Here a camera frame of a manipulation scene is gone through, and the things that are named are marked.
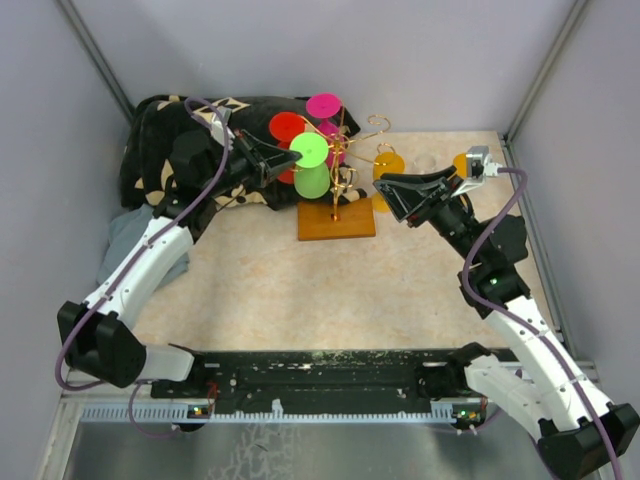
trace cable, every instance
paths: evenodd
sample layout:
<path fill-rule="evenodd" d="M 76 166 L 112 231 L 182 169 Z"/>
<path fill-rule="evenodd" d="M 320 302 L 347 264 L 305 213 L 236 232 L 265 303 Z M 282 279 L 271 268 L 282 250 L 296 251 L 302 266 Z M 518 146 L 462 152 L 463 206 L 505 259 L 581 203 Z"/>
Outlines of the cable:
<path fill-rule="evenodd" d="M 207 392 L 207 405 L 209 406 L 209 416 L 213 414 L 213 406 L 217 401 L 218 401 L 218 384 L 215 382 L 212 382 L 209 388 L 209 391 Z"/>
<path fill-rule="evenodd" d="M 227 203 L 225 203 L 224 205 L 222 205 L 218 210 L 216 210 L 216 215 L 218 213 L 220 213 L 222 210 L 224 210 L 225 208 L 227 208 L 229 205 L 231 205 L 233 202 L 235 202 L 240 195 L 242 195 L 243 193 L 245 193 L 247 191 L 247 189 L 244 187 L 244 185 L 242 186 L 242 190 L 240 190 L 238 193 L 236 193 L 233 197 L 231 197 L 229 199 L 229 201 Z"/>
<path fill-rule="evenodd" d="M 133 425 L 135 427 L 135 429 L 138 430 L 145 437 L 154 438 L 156 440 L 175 437 L 180 432 L 179 427 L 177 427 L 175 425 L 172 426 L 172 430 L 170 432 L 167 432 L 167 433 L 151 433 L 151 432 L 146 431 L 144 428 L 142 428 L 140 426 L 140 424 L 138 422 L 136 422 L 136 419 L 133 418 L 133 401 L 135 400 L 136 395 L 138 394 L 138 391 L 140 390 L 140 388 L 143 385 L 147 385 L 148 383 L 149 383 L 148 380 L 143 380 L 143 381 L 140 381 L 140 382 L 136 382 L 136 386 L 134 387 L 133 392 L 131 392 L 131 396 L 129 397 L 129 405 L 127 407 L 127 412 L 129 413 L 129 421 L 131 422 L 131 425 Z"/>
<path fill-rule="evenodd" d="M 107 290 L 104 292 L 104 295 L 102 296 L 102 298 L 100 298 L 100 300 L 98 300 L 95 303 L 95 305 L 93 305 L 87 311 L 87 313 L 85 313 L 82 316 L 82 318 L 80 318 L 80 321 L 78 321 L 78 323 L 75 325 L 75 327 L 73 327 L 73 329 L 71 330 L 71 332 L 67 336 L 67 339 L 62 344 L 62 348 L 60 349 L 60 353 L 58 354 L 58 357 L 56 358 L 56 365 L 55 365 L 55 371 L 54 371 L 56 382 L 64 390 L 69 390 L 69 391 L 72 391 L 72 392 L 79 392 L 79 391 L 83 391 L 83 390 L 88 390 L 90 388 L 93 388 L 93 387 L 96 387 L 98 385 L 101 385 L 101 384 L 105 383 L 105 382 L 103 382 L 101 380 L 98 380 L 98 381 L 95 381 L 95 382 L 86 383 L 84 385 L 71 385 L 71 384 L 67 383 L 64 378 L 62 378 L 62 364 L 64 363 L 64 358 L 66 357 L 67 353 L 69 353 L 69 349 L 71 348 L 71 345 L 73 344 L 73 341 L 76 339 L 76 337 L 78 336 L 78 333 L 84 328 L 84 326 L 89 321 L 89 319 L 100 309 L 100 307 L 102 307 L 104 305 L 104 303 L 113 294 L 113 292 L 116 291 L 116 288 L 118 288 L 118 286 L 120 285 L 122 280 L 131 271 L 133 266 L 140 259 L 140 257 L 144 254 L 144 252 L 148 248 L 151 248 L 153 246 L 153 244 L 158 239 L 160 239 L 165 233 L 167 233 L 170 229 L 172 229 L 179 222 L 181 222 L 187 215 L 189 215 L 193 211 L 194 208 L 196 208 L 198 206 L 198 204 L 200 204 L 200 202 L 202 202 L 205 198 L 207 198 L 209 193 L 213 190 L 213 187 L 215 187 L 216 183 L 218 183 L 218 180 L 220 180 L 220 177 L 222 176 L 222 173 L 224 172 L 224 169 L 225 169 L 225 167 L 227 165 L 227 159 L 229 157 L 229 151 L 231 150 L 229 132 L 227 131 L 227 124 L 226 124 L 222 114 L 209 101 L 204 100 L 202 98 L 189 97 L 184 101 L 185 108 L 189 112 L 189 115 L 191 115 L 192 118 L 194 118 L 199 123 L 202 123 L 202 122 L 200 122 L 195 117 L 198 117 L 198 118 L 201 118 L 201 119 L 202 119 L 202 117 L 200 117 L 200 116 L 198 116 L 198 115 L 193 113 L 193 110 L 190 107 L 190 103 L 191 102 L 199 102 L 199 103 L 209 107 L 211 109 L 211 111 L 213 112 L 213 114 L 218 118 L 218 120 L 222 124 L 222 133 L 224 135 L 224 145 L 223 145 L 222 159 L 220 160 L 220 165 L 218 166 L 218 170 L 216 171 L 215 175 L 213 176 L 213 179 L 211 180 L 211 182 L 209 182 L 209 185 L 207 185 L 207 187 L 202 192 L 200 192 L 200 195 L 198 195 L 195 198 L 195 200 L 193 200 L 193 202 L 191 202 L 187 206 L 187 208 L 185 208 L 182 212 L 180 212 L 180 214 L 175 219 L 173 219 L 170 223 L 168 223 L 163 228 L 158 230 L 158 232 L 156 232 L 154 235 L 152 235 L 151 238 L 149 238 L 149 240 L 147 241 L 147 243 L 143 244 L 133 254 L 133 256 L 129 259 L 129 261 L 122 268 L 122 270 L 120 271 L 118 276 L 115 278 L 115 280 L 111 283 L 111 285 L 109 285 Z"/>
<path fill-rule="evenodd" d="M 469 250 L 467 258 L 465 258 L 465 261 L 464 261 L 464 267 L 462 269 L 462 286 L 467 292 L 467 294 L 473 300 L 475 300 L 481 305 L 484 305 L 487 308 L 490 308 L 492 310 L 495 310 L 498 313 L 501 313 L 502 315 L 505 315 L 506 317 L 516 322 L 520 327 L 528 330 L 533 335 L 537 336 L 540 333 L 540 331 L 537 328 L 530 325 L 524 319 L 510 312 L 506 308 L 501 307 L 500 305 L 496 305 L 495 303 L 492 303 L 482 298 L 480 295 L 478 295 L 478 293 L 476 293 L 476 291 L 471 287 L 471 284 L 469 283 L 469 272 L 471 270 L 471 264 L 476 254 L 480 250 L 480 247 L 489 238 L 493 230 L 504 219 L 504 217 L 506 217 L 507 213 L 509 213 L 509 211 L 514 207 L 514 205 L 516 205 L 516 203 L 524 193 L 524 190 L 527 186 L 528 176 L 527 176 L 527 173 L 522 169 L 502 167 L 498 169 L 498 173 L 512 173 L 512 174 L 518 175 L 520 182 L 513 196 L 509 199 L 509 201 L 502 208 L 502 210 L 500 210 L 498 215 L 496 215 L 495 218 L 489 223 L 489 225 L 487 225 L 487 228 L 484 229 L 484 231 L 480 234 L 478 239 L 475 241 L 475 243 L 471 247 L 471 250 Z M 611 439 L 609 438 L 609 435 L 607 434 L 607 430 L 602 424 L 602 420 L 600 420 L 600 417 L 596 413 L 595 408 L 593 407 L 593 404 L 591 403 L 591 401 L 589 400 L 589 397 L 587 396 L 586 392 L 582 388 L 582 385 L 580 385 L 580 382 L 578 381 L 575 374 L 571 370 L 571 367 L 569 366 L 567 361 L 564 359 L 560 351 L 556 348 L 556 346 L 544 336 L 539 336 L 538 338 L 549 349 L 549 351 L 553 354 L 557 362 L 560 364 L 560 367 L 562 368 L 564 373 L 567 375 L 567 378 L 572 382 L 573 388 L 575 388 L 576 393 L 578 394 L 578 397 L 580 397 L 580 401 L 582 402 L 585 409 L 591 416 L 591 419 L 593 420 L 593 423 L 596 426 L 598 433 L 602 437 L 602 442 L 604 443 L 605 449 L 607 450 L 607 455 L 609 456 L 609 460 L 611 460 L 611 467 L 613 468 L 615 480 L 623 480 L 620 462 L 613 448 L 613 444 L 611 443 Z"/>
<path fill-rule="evenodd" d="M 522 369 L 519 368 L 518 370 L 516 370 L 515 375 L 516 377 L 522 378 Z M 480 409 L 482 411 L 486 410 L 488 403 L 489 401 L 487 397 L 482 397 L 482 401 L 480 403 Z M 473 433 L 474 435 L 477 435 L 483 430 L 485 430 L 489 425 L 493 424 L 504 413 L 504 411 L 500 407 L 497 407 L 497 408 L 498 409 L 494 412 L 494 414 L 491 415 L 489 418 L 487 418 L 484 421 L 484 423 L 479 427 L 474 427 L 473 425 L 471 425 L 468 430 L 460 430 L 459 428 L 456 428 L 453 425 L 450 425 L 451 429 L 447 429 L 447 430 L 436 429 L 436 430 L 442 433 L 455 433 L 456 435 L 462 435 L 462 434 L 468 434 L 468 433 Z"/>
<path fill-rule="evenodd" d="M 538 453 L 538 456 L 540 457 L 540 460 L 542 460 L 542 454 L 540 453 L 540 447 L 538 447 L 538 444 L 536 443 L 536 441 L 533 439 L 532 436 L 529 436 L 529 440 L 531 440 L 531 444 L 533 445 L 533 448 Z M 547 470 L 547 473 L 549 474 L 549 476 L 551 477 L 552 480 L 559 480 L 558 477 L 556 477 L 555 473 L 553 473 L 551 471 L 551 469 L 549 468 L 549 465 L 544 463 L 544 460 L 542 460 L 542 465 L 544 465 L 544 468 Z"/>

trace white wall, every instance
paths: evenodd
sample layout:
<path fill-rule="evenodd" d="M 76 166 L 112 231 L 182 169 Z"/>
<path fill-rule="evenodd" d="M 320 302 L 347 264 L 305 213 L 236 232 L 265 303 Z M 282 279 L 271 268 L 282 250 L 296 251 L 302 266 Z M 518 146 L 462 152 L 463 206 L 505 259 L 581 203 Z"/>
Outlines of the white wall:
<path fill-rule="evenodd" d="M 75 0 L 134 103 L 339 94 L 397 131 L 506 131 L 571 0 Z"/>
<path fill-rule="evenodd" d="M 60 390 L 58 308 L 95 286 L 127 125 L 51 0 L 0 15 L 0 477 L 31 480 Z"/>
<path fill-rule="evenodd" d="M 577 347 L 640 410 L 640 2 L 591 3 L 515 151 Z"/>

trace wooden base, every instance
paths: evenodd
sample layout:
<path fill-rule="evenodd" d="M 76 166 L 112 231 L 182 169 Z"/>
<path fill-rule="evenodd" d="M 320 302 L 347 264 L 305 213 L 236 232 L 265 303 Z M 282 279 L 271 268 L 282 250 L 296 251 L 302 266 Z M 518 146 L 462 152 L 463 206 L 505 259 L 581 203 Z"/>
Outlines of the wooden base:
<path fill-rule="evenodd" d="M 376 224 L 370 198 L 361 198 L 338 207 L 339 220 L 333 220 L 333 206 L 298 203 L 298 240 L 334 240 L 375 237 Z"/>

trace green disc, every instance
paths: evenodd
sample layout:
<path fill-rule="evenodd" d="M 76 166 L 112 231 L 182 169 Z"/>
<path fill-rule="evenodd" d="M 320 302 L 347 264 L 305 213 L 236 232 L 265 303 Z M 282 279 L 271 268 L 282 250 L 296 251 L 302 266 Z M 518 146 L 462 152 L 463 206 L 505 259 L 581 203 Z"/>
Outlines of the green disc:
<path fill-rule="evenodd" d="M 329 145 L 322 135 L 304 132 L 293 139 L 289 150 L 302 154 L 296 165 L 302 168 L 313 168 L 320 165 L 329 155 Z"/>
<path fill-rule="evenodd" d="M 293 185 L 301 197 L 310 200 L 327 193 L 331 185 L 329 167 L 324 161 L 315 168 L 303 168 L 293 174 Z"/>

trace table surface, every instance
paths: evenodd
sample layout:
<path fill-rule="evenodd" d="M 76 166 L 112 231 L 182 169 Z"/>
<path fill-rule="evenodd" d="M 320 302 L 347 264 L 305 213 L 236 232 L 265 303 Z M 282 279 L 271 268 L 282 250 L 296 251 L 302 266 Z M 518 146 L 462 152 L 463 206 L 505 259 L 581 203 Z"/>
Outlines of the table surface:
<path fill-rule="evenodd" d="M 488 145 L 504 163 L 495 132 L 387 133 L 352 148 L 374 158 L 383 141 L 408 173 L 445 168 L 473 145 Z M 348 162 L 373 193 L 371 164 Z M 471 192 L 477 218 L 494 216 L 512 193 L 508 177 Z M 189 272 L 154 293 L 135 333 L 198 350 L 505 346 L 465 303 L 463 259 L 430 225 L 410 229 L 390 213 L 375 221 L 374 238 L 299 242 L 295 207 L 225 209 L 191 250 Z M 531 255 L 518 270 L 551 320 Z"/>

